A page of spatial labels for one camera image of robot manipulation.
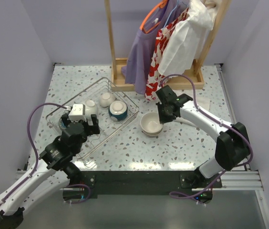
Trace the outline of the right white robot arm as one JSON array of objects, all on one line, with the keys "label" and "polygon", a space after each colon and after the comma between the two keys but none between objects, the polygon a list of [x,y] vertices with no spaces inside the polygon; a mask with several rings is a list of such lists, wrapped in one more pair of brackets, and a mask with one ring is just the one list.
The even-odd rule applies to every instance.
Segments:
[{"label": "right white robot arm", "polygon": [[215,155],[197,168],[195,184],[206,187],[211,177],[221,171],[230,171],[252,152],[245,126],[238,122],[229,123],[219,119],[198,106],[195,97],[176,95],[167,85],[156,91],[159,102],[159,121],[162,124],[180,117],[205,131],[215,142]]}]

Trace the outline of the red bowl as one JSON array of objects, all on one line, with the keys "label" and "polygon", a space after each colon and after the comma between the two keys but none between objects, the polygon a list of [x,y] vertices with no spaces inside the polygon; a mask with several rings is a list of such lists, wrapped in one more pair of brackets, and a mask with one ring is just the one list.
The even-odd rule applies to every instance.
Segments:
[{"label": "red bowl", "polygon": [[159,131],[159,132],[155,132],[155,133],[148,133],[148,132],[146,132],[146,131],[143,131],[143,133],[144,133],[145,135],[147,135],[148,137],[157,137],[157,136],[161,133],[161,131]]}]

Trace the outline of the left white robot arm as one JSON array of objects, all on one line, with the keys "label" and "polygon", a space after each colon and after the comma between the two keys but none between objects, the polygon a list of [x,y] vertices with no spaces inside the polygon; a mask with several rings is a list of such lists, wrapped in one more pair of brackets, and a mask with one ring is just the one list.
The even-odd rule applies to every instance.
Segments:
[{"label": "left white robot arm", "polygon": [[91,115],[92,124],[87,121],[69,123],[52,143],[37,157],[36,163],[9,189],[0,194],[0,229],[15,229],[23,222],[25,199],[47,178],[62,171],[64,186],[89,187],[82,184],[80,169],[72,162],[91,135],[100,133],[97,116]]}]

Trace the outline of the beige bowl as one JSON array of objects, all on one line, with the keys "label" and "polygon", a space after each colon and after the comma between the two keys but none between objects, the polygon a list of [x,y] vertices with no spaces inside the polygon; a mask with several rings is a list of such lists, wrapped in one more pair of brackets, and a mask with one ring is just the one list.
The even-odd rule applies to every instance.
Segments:
[{"label": "beige bowl", "polygon": [[159,114],[157,112],[148,112],[144,114],[140,120],[142,131],[148,133],[155,133],[162,131],[163,124],[159,121]]}]

